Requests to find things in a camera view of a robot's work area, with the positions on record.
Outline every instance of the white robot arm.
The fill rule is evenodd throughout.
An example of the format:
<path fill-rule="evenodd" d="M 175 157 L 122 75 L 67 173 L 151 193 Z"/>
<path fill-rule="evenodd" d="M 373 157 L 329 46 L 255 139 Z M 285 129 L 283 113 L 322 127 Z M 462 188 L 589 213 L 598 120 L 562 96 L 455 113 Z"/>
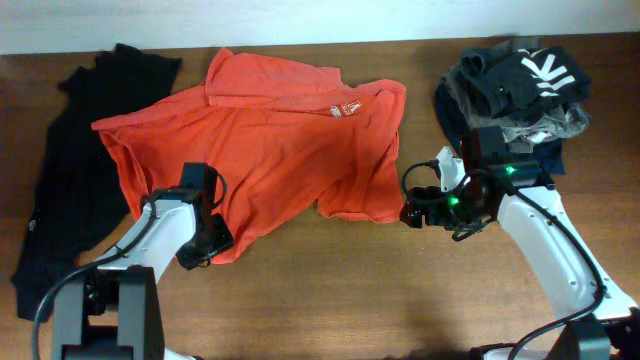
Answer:
<path fill-rule="evenodd" d="M 39 359 L 42 309 L 55 298 L 54 360 L 196 360 L 164 346 L 156 284 L 177 257 L 187 270 L 210 264 L 233 238 L 213 201 L 220 177 L 206 164 L 185 164 L 180 185 L 155 191 L 140 219 L 116 246 L 54 286 L 34 320 L 33 352 Z M 93 326 L 89 315 L 117 310 L 117 326 Z"/>
<path fill-rule="evenodd" d="M 515 240 L 558 319 L 517 344 L 474 348 L 474 359 L 609 359 L 611 346 L 624 358 L 640 356 L 640 311 L 604 271 L 571 224 L 551 178 L 535 160 L 506 149 L 499 127 L 476 129 L 462 142 L 463 159 L 445 147 L 429 166 L 440 187 L 406 190 L 401 218 L 411 227 L 444 226 L 460 241 L 498 221 Z M 562 325 L 549 352 L 524 344 Z"/>

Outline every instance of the wood grain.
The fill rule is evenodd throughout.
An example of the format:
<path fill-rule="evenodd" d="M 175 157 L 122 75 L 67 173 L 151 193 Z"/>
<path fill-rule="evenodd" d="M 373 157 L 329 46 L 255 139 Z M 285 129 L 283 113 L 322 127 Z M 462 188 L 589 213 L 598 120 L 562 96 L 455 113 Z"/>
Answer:
<path fill-rule="evenodd" d="M 433 158 L 446 139 L 433 111 L 438 76 L 462 50 L 499 38 L 234 48 L 342 70 L 349 85 L 388 78 L 407 86 L 399 172 Z M 613 279 L 640 299 L 640 35 L 545 37 L 593 78 L 591 127 L 565 143 L 556 177 L 575 227 Z M 216 49 L 152 51 L 183 57 L 174 86 L 201 81 Z M 62 110 L 55 84 L 94 53 L 0 57 L 0 352 L 28 359 L 31 323 L 15 316 L 9 283 L 33 206 L 47 125 Z M 433 184 L 424 172 L 411 184 Z M 116 241 L 125 220 L 106 240 Z M 259 239 L 235 263 L 186 272 L 172 262 L 159 284 L 166 342 L 207 359 L 425 358 L 515 341 L 552 320 L 515 243 L 494 226 L 463 243 L 442 229 L 325 219 L 308 209 Z M 42 349 L 50 344 L 42 330 Z M 532 346 L 549 345 L 545 337 Z"/>

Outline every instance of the black t-shirt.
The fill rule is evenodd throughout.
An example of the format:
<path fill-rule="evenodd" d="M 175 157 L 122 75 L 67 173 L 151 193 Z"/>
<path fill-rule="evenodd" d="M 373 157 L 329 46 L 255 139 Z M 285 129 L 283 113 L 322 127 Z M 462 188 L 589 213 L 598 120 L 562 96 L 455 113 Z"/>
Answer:
<path fill-rule="evenodd" d="M 69 103 L 47 132 L 35 209 L 11 278 L 23 319 L 33 320 L 42 297 L 75 268 L 78 254 L 102 241 L 129 213 L 116 164 L 91 123 L 169 96 L 181 59 L 118 44 L 95 62 L 93 69 L 79 67 L 58 85 Z"/>

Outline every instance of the folded clothing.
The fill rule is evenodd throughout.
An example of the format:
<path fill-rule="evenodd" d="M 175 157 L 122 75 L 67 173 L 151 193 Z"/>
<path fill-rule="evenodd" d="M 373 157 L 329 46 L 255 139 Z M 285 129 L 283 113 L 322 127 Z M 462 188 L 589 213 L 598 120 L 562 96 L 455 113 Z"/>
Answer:
<path fill-rule="evenodd" d="M 505 54 L 502 50 L 467 49 L 460 69 L 487 103 L 482 115 L 526 117 L 589 96 L 591 80 L 560 47 Z"/>
<path fill-rule="evenodd" d="M 477 95 L 473 85 L 462 76 L 460 65 L 451 67 L 449 72 L 441 76 L 440 81 L 456 101 L 470 128 L 500 126 L 506 142 L 529 143 L 528 152 L 531 152 L 534 144 L 579 135 L 591 122 L 591 116 L 575 102 L 564 103 L 525 117 L 510 114 L 491 118 L 483 115 L 486 112 L 482 110 L 482 97 Z"/>

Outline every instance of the clothing pile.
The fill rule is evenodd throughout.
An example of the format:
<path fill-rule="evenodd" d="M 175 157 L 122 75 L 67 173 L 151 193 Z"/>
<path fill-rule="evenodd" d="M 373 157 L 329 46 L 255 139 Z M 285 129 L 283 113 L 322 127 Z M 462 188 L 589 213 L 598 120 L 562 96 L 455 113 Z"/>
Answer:
<path fill-rule="evenodd" d="M 436 114 L 455 150 L 474 128 L 500 126 L 509 150 L 531 153 L 552 174 L 564 174 L 562 139 L 582 133 L 591 117 L 587 75 L 562 48 L 540 49 L 539 38 L 472 48 L 441 76 Z"/>

